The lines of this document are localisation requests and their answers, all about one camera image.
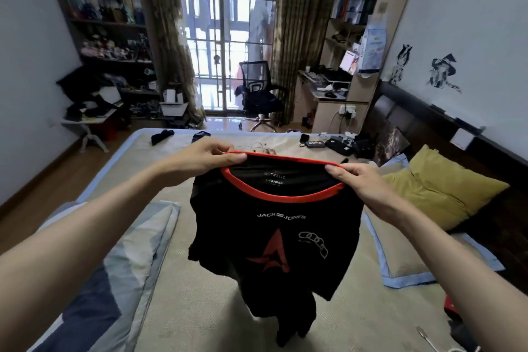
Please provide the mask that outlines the person's right hand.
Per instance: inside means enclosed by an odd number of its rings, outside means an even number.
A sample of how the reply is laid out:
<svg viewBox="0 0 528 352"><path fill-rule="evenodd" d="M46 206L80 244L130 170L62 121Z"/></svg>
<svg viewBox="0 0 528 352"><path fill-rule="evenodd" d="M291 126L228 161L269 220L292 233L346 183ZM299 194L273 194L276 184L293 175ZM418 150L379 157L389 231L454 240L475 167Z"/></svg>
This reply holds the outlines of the person's right hand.
<svg viewBox="0 0 528 352"><path fill-rule="evenodd" d="M404 200L382 179L377 169L366 163L351 164L350 186L366 207L381 220L398 227Z"/></svg>

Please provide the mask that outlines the person's left hand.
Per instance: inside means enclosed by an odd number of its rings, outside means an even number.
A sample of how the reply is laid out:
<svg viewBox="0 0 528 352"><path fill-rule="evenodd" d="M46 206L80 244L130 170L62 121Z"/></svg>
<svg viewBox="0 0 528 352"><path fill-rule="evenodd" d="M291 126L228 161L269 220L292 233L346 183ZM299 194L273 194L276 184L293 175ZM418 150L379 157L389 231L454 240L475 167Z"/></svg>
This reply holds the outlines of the person's left hand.
<svg viewBox="0 0 528 352"><path fill-rule="evenodd" d="M234 146L213 137L204 137L155 164L155 183L160 188L180 183L216 169L215 155L234 152Z"/></svg>

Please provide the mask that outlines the black t-shirt with red collar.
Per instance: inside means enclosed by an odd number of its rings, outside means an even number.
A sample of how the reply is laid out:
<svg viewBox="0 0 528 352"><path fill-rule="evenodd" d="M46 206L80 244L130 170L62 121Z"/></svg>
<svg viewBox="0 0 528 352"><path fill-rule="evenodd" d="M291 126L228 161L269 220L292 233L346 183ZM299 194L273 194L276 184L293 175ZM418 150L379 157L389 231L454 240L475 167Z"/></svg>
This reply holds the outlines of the black t-shirt with red collar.
<svg viewBox="0 0 528 352"><path fill-rule="evenodd" d="M246 152L241 164L195 178L188 259L238 283L257 318L278 320L276 343L305 337L318 295L333 298L357 249L364 203L325 166Z"/></svg>

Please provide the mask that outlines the person's left forearm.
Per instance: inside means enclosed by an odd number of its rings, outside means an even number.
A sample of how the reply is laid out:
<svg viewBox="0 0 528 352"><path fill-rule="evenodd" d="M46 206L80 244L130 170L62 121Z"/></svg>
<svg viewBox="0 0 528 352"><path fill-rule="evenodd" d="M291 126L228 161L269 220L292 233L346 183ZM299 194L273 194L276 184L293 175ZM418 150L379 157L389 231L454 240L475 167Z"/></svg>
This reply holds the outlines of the person's left forearm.
<svg viewBox="0 0 528 352"><path fill-rule="evenodd" d="M0 352L25 352L162 189L160 163L0 255Z"/></svg>

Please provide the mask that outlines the person's right forearm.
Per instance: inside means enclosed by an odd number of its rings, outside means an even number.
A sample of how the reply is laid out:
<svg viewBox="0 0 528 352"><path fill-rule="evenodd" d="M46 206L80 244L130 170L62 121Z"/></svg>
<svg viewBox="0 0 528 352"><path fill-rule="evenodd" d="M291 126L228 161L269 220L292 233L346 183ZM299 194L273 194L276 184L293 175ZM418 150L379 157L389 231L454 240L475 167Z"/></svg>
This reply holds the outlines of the person's right forearm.
<svg viewBox="0 0 528 352"><path fill-rule="evenodd" d="M484 352L528 352L528 295L398 198L394 225L411 242Z"/></svg>

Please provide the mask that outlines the black pouch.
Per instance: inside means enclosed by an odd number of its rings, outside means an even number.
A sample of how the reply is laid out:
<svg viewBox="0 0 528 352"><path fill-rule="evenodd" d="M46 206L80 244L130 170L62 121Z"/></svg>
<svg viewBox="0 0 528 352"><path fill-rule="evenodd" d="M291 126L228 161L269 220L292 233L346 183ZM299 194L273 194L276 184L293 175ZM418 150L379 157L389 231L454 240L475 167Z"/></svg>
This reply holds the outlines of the black pouch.
<svg viewBox="0 0 528 352"><path fill-rule="evenodd" d="M345 144L342 141L342 137L339 136L331 136L325 141L325 146L339 155L346 157L354 154L353 148L349 144Z"/></svg>

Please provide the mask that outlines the black bag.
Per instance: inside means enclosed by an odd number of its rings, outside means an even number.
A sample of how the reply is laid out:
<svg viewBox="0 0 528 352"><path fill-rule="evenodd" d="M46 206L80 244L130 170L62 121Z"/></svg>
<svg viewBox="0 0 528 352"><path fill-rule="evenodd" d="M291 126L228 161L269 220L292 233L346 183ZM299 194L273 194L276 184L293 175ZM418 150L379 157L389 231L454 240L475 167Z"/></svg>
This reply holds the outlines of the black bag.
<svg viewBox="0 0 528 352"><path fill-rule="evenodd" d="M360 134L354 137L352 148L353 154L358 159L372 160L375 155L375 144L368 134Z"/></svg>

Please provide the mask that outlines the light wooden desk with shelves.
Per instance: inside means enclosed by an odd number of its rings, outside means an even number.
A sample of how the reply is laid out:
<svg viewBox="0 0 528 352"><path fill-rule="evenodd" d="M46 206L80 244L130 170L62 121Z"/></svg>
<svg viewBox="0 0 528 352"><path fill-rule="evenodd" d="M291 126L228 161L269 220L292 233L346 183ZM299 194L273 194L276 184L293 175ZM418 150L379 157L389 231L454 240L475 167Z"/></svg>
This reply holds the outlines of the light wooden desk with shelves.
<svg viewBox="0 0 528 352"><path fill-rule="evenodd" d="M386 16L387 42L381 68L386 66L386 59L393 43L395 32L408 0L376 0L374 15ZM313 82L305 73L305 69L298 71L294 91L293 122L301 123L301 119L313 119L311 133L342 134L346 131L359 134L363 128L367 113L373 104L381 72L368 78L354 75L348 83L346 96L336 98L324 96L317 90L317 83ZM338 115L342 104L356 105L356 116L346 119Z"/></svg>

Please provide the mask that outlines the dark printed cushion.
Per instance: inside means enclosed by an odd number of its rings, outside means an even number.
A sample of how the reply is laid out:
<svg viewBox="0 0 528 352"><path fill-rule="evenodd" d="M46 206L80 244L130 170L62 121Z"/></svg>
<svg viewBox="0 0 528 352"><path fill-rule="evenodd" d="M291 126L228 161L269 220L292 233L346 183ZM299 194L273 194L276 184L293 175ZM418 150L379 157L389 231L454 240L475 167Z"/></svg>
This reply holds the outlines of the dark printed cushion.
<svg viewBox="0 0 528 352"><path fill-rule="evenodd" d="M409 145L410 143L401 131L389 123L379 133L377 143L374 147L373 162L378 167L381 167L390 159L403 152Z"/></svg>

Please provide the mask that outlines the black mesh office chair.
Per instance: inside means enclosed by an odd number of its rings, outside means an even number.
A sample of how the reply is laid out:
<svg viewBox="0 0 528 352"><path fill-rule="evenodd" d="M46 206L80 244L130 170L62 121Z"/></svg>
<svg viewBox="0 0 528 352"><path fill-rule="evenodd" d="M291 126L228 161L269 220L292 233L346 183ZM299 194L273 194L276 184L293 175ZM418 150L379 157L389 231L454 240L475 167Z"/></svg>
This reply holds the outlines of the black mesh office chair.
<svg viewBox="0 0 528 352"><path fill-rule="evenodd" d="M255 122L251 132L260 126L266 126L276 133L277 130L272 125L269 115L284 112L288 96L287 88L272 81L269 65L265 60L240 62L239 67L242 85L235 89L234 94L242 96L243 110L255 117L243 118L238 124L238 129L241 130L243 123L250 121Z"/></svg>

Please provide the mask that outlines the black sock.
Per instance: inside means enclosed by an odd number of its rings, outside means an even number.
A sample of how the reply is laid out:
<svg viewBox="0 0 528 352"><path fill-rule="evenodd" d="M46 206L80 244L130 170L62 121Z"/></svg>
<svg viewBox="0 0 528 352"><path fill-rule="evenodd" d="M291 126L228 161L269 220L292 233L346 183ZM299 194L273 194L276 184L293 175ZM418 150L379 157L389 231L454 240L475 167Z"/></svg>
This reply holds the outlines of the black sock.
<svg viewBox="0 0 528 352"><path fill-rule="evenodd" d="M161 143L162 141L166 140L167 138L173 136L175 134L174 130L169 129L163 129L161 132L156 133L151 136L150 142L151 145L154 147Z"/></svg>

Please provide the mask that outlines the white storage box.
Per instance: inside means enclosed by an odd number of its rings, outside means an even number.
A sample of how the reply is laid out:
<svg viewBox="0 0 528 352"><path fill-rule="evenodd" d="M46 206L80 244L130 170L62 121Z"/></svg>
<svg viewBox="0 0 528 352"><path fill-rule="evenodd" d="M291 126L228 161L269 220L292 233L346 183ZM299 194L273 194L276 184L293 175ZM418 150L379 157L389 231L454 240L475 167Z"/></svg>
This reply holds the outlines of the white storage box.
<svg viewBox="0 0 528 352"><path fill-rule="evenodd" d="M188 101L183 92L177 89L166 89L163 91L163 100L160 102L160 106L164 116L181 117L188 108Z"/></svg>

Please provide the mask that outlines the beige pillow with blue border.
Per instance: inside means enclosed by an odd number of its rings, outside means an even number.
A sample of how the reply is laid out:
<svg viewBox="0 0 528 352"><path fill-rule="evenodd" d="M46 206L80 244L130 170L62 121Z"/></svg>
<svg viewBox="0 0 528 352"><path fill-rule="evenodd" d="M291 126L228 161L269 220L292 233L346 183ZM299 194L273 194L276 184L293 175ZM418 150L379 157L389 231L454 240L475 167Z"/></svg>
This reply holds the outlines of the beige pillow with blue border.
<svg viewBox="0 0 528 352"><path fill-rule="evenodd" d="M434 275L399 230L379 219L367 207L364 208L362 219L373 237L382 282L386 287L402 289L436 282ZM499 259L467 233L455 233L451 237L493 271L505 271Z"/></svg>

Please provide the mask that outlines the yellow pillow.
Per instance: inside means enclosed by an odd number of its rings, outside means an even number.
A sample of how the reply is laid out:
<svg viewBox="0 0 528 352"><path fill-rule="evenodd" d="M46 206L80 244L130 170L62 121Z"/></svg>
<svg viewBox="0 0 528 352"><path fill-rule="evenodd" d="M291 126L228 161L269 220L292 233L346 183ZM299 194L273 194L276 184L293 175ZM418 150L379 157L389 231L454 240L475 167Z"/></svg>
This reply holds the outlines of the yellow pillow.
<svg viewBox="0 0 528 352"><path fill-rule="evenodd" d="M506 182L478 174L424 145L408 167L382 176L402 198L411 202L445 231L476 215Z"/></svg>

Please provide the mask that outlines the blue white hanging bag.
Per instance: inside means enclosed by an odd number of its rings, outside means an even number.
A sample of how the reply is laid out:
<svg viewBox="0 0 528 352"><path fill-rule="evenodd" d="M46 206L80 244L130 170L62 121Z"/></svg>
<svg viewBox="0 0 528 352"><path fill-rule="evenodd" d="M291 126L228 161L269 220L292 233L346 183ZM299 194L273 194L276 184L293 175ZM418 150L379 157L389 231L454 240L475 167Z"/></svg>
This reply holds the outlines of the blue white hanging bag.
<svg viewBox="0 0 528 352"><path fill-rule="evenodd" d="M368 17L361 39L360 57L356 74L368 78L380 72L387 42L386 16L375 14Z"/></svg>

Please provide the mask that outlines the white paper sheet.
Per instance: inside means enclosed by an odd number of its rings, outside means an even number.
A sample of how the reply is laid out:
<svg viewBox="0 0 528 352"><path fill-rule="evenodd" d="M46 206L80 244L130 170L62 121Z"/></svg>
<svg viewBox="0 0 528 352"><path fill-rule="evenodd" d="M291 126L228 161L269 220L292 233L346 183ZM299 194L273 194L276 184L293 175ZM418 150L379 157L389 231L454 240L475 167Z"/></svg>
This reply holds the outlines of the white paper sheet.
<svg viewBox="0 0 528 352"><path fill-rule="evenodd" d="M474 138L475 135L463 128L459 128L451 138L450 144L465 151L470 146Z"/></svg>

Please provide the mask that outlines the black flat device on headboard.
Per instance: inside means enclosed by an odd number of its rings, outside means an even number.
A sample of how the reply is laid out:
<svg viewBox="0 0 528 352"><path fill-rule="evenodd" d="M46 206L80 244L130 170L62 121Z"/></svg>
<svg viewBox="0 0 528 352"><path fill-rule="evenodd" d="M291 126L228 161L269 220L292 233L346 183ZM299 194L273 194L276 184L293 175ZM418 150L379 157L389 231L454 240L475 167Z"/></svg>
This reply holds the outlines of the black flat device on headboard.
<svg viewBox="0 0 528 352"><path fill-rule="evenodd" d="M486 129L486 126L484 125L472 125L471 123L464 121L463 119L459 117L455 117L453 119L454 124L459 128L462 129L473 136L479 136L481 135L484 130Z"/></svg>

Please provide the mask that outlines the brown patterned curtain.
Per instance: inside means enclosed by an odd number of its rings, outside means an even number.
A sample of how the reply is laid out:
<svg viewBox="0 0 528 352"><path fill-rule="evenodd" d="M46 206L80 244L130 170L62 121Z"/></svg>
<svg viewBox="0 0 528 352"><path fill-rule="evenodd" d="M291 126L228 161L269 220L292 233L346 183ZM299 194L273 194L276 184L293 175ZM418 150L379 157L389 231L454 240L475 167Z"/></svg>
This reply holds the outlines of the brown patterned curtain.
<svg viewBox="0 0 528 352"><path fill-rule="evenodd" d="M271 74L286 89L278 124L293 119L298 72L315 67L320 58L334 0L276 0Z"/></svg>
<svg viewBox="0 0 528 352"><path fill-rule="evenodd" d="M161 92L176 85L188 101L191 123L200 127L205 119L197 102L197 86L185 34L184 5L181 0L142 0L146 27Z"/></svg>

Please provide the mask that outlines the glass balcony door with bars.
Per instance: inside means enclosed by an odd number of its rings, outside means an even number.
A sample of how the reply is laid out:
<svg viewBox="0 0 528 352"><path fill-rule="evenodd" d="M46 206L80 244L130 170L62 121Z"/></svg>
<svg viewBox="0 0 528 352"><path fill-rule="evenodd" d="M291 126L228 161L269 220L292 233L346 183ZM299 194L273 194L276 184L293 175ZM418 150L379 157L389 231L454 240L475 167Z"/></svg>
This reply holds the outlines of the glass balcony door with bars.
<svg viewBox="0 0 528 352"><path fill-rule="evenodd" d="M237 89L259 87L271 66L276 0L181 0L199 101L207 112L241 111Z"/></svg>

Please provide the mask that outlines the white side table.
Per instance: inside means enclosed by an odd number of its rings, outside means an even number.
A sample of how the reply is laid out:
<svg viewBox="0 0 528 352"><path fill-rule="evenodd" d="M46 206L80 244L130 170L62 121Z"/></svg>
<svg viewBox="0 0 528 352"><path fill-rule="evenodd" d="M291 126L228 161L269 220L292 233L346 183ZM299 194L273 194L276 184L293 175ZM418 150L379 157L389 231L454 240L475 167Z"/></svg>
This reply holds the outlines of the white side table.
<svg viewBox="0 0 528 352"><path fill-rule="evenodd" d="M112 115L114 115L118 108L114 107L109 109L105 114L98 115L98 116L89 116L85 114L85 111L87 109L81 109L80 113L81 115L79 117L73 117L73 116L64 116L60 120L60 124L63 126L77 126L80 127L82 130L84 130L84 135L82 137L82 143L81 143L81 153L85 153L88 143L89 142L95 142L96 145L102 149L104 153L109 153L109 149L104 144L104 142L101 140L101 138L94 134L91 130L92 125L96 124L103 124L105 123Z"/></svg>

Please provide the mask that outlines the beige woven bed mat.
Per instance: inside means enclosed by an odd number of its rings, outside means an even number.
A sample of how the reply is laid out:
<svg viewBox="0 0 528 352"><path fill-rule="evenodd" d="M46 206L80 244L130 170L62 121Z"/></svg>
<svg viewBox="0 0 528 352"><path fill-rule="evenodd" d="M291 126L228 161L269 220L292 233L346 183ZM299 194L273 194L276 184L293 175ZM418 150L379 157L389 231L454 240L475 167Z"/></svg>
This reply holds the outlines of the beige woven bed mat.
<svg viewBox="0 0 528 352"><path fill-rule="evenodd" d="M181 209L135 352L434 352L417 327L440 352L461 349L450 336L441 286L383 285L366 222L332 300L315 295L317 317L306 338L294 336L279 348L275 318L254 319L233 279L188 260L196 233L189 204L192 182L165 188L153 198L175 202Z"/></svg>

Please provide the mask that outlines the blue grey patterned quilt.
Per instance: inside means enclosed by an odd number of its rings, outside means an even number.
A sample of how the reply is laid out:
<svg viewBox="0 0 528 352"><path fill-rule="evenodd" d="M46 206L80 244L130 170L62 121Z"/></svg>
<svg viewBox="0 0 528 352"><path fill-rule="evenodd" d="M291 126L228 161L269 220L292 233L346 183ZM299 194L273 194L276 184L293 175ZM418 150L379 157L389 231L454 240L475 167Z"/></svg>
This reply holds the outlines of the blue grey patterned quilt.
<svg viewBox="0 0 528 352"><path fill-rule="evenodd" d="M179 213L149 203L27 352L134 352Z"/></svg>

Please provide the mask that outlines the pile of black clothes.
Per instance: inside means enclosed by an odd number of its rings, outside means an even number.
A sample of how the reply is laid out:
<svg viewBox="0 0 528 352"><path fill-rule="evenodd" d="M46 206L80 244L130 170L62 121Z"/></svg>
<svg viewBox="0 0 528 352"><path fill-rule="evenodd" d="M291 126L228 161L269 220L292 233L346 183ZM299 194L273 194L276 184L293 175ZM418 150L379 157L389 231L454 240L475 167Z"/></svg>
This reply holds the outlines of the pile of black clothes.
<svg viewBox="0 0 528 352"><path fill-rule="evenodd" d="M64 116L67 121L80 122L83 116L102 117L116 108L115 102L107 102L100 95L104 87L115 86L90 66L81 66L56 83L72 102Z"/></svg>

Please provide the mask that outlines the dark wooden headboard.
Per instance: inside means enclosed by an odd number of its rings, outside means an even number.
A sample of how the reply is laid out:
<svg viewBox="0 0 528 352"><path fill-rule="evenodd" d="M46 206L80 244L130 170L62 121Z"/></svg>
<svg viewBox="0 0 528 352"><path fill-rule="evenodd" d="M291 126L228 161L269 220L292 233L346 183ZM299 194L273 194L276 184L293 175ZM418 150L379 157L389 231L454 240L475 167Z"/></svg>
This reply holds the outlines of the dark wooden headboard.
<svg viewBox="0 0 528 352"><path fill-rule="evenodd" d="M483 133L464 151L450 144L458 130L444 110L405 90L379 81L362 133L378 137L381 127L397 127L410 145L411 159L423 145L466 169L510 185L454 231L466 232L504 265L500 275L528 295L528 160L499 146Z"/></svg>

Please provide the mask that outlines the red and black item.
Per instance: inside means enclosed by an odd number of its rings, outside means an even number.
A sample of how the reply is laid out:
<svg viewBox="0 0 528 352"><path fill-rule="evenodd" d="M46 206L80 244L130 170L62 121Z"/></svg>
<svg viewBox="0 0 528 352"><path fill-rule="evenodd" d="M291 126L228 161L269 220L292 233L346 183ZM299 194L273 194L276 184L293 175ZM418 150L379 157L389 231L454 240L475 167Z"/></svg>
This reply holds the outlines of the red and black item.
<svg viewBox="0 0 528 352"><path fill-rule="evenodd" d="M483 352L482 348L471 334L469 328L463 322L459 311L456 309L449 295L445 296L444 311L448 316L450 336L466 352Z"/></svg>

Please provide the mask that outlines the silver metal tool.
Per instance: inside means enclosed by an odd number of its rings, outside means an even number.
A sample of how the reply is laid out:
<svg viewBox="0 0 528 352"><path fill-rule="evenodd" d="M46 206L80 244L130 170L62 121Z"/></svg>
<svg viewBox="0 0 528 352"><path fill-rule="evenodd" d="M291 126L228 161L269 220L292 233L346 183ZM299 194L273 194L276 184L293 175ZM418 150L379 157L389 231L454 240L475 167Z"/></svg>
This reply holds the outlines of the silver metal tool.
<svg viewBox="0 0 528 352"><path fill-rule="evenodd" d="M438 348L432 343L432 341L428 338L426 332L424 329L422 329L419 326L416 326L416 330L418 331L419 335L427 342L427 344L432 348L434 352L440 352Z"/></svg>

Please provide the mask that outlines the dark bookshelf with figurines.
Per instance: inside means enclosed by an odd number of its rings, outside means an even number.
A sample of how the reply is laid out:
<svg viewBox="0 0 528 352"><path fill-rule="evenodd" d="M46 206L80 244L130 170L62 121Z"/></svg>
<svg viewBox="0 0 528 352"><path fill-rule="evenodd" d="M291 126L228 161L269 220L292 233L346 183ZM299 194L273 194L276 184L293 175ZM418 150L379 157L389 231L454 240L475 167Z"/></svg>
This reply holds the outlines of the dark bookshelf with figurines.
<svg viewBox="0 0 528 352"><path fill-rule="evenodd" d="M133 119L160 120L142 0L58 0L81 66L104 74Z"/></svg>

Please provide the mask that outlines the black figure wall sticker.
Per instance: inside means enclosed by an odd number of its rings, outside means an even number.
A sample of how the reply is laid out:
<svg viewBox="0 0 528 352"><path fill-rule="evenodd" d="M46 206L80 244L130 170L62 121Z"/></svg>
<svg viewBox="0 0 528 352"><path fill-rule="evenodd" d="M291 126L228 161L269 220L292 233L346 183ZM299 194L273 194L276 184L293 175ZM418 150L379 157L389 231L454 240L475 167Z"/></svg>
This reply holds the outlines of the black figure wall sticker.
<svg viewBox="0 0 528 352"><path fill-rule="evenodd" d="M395 62L395 65L393 66L392 73L390 75L390 79L389 79L390 84L397 86L399 82L401 81L402 76L403 76L403 69L409 61L410 52L412 48L413 47L410 44L402 45L402 49L397 55L397 60Z"/></svg>

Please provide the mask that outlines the black witch wall sticker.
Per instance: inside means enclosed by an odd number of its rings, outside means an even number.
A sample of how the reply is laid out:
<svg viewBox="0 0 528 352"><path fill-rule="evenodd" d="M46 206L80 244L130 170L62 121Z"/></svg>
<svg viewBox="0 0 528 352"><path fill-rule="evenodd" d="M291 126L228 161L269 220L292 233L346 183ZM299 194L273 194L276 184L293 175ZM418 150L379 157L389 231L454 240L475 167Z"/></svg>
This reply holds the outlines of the black witch wall sticker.
<svg viewBox="0 0 528 352"><path fill-rule="evenodd" d="M461 94L462 90L458 85L450 82L449 78L456 74L454 64L457 62L452 54L448 54L441 59L433 59L431 63L430 76L427 85L437 89L450 88Z"/></svg>

